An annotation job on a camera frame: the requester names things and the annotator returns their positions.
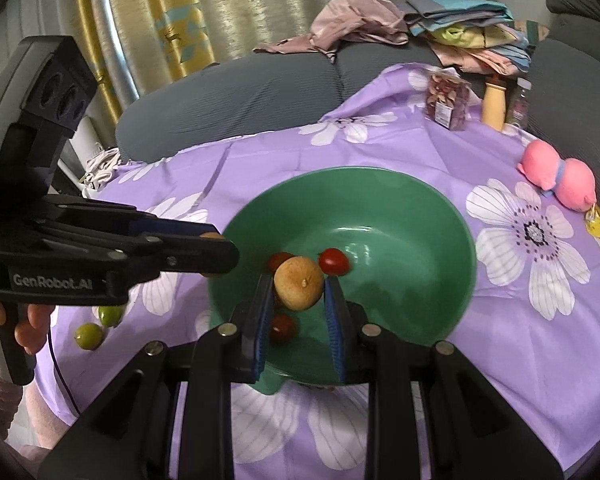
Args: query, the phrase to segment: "green fruit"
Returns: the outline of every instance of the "green fruit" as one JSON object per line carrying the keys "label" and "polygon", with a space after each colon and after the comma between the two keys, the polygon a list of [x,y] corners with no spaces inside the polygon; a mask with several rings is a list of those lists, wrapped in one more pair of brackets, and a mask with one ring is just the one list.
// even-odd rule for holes
{"label": "green fruit", "polygon": [[74,339],[83,350],[95,350],[104,339],[104,331],[95,323],[85,323],[75,329]]}
{"label": "green fruit", "polygon": [[125,314],[125,305],[99,306],[98,319],[102,326],[113,328],[120,324],[122,316]]}

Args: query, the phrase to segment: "yellow bottle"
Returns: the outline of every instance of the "yellow bottle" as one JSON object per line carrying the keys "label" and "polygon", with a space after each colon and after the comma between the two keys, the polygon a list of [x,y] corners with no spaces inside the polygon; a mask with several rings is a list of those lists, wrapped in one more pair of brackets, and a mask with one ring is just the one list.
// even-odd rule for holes
{"label": "yellow bottle", "polygon": [[494,130],[502,131],[504,118],[507,113],[506,88],[498,84],[496,78],[487,83],[487,89],[482,100],[482,122]]}

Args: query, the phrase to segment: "human hand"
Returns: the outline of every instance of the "human hand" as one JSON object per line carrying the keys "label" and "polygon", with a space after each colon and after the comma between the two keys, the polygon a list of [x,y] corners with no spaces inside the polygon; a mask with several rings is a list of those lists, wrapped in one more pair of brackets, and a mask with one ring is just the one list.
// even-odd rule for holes
{"label": "human hand", "polygon": [[[27,307],[27,319],[18,323],[15,329],[17,343],[29,355],[40,352],[46,343],[46,334],[51,325],[51,313],[56,308],[49,305],[30,304]],[[0,302],[0,325],[7,321],[7,315]]]}

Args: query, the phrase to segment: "black cable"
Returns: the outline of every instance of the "black cable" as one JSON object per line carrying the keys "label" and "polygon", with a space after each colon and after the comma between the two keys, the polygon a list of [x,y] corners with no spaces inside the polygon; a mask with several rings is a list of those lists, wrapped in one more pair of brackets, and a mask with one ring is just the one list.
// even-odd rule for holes
{"label": "black cable", "polygon": [[54,353],[54,345],[51,342],[51,329],[49,329],[49,332],[46,334],[46,339],[49,341],[49,353],[51,354],[51,360],[54,362],[54,368],[56,369],[56,373],[58,374],[58,377],[60,378],[60,382],[62,383],[62,386],[64,386],[64,389],[65,389],[67,395],[69,396],[69,400],[71,400],[71,403],[74,406],[74,409],[79,416],[82,413],[78,409],[78,405],[75,403],[74,396],[72,396],[71,391],[69,390],[69,386],[66,385],[66,382],[64,381],[64,377],[62,377],[62,373],[60,372],[60,367],[58,366],[58,361],[56,361],[56,354]]}

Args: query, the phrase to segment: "blue ribbon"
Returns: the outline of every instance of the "blue ribbon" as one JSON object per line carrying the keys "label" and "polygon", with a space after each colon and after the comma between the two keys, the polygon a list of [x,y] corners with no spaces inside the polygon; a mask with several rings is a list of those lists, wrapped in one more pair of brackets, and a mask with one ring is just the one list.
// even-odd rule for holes
{"label": "blue ribbon", "polygon": [[549,196],[549,195],[554,194],[555,188],[558,187],[558,184],[560,184],[560,181],[562,180],[563,173],[564,173],[564,161],[562,159],[560,159],[560,162],[558,163],[558,171],[555,173],[555,184],[551,189],[542,190],[543,196]]}

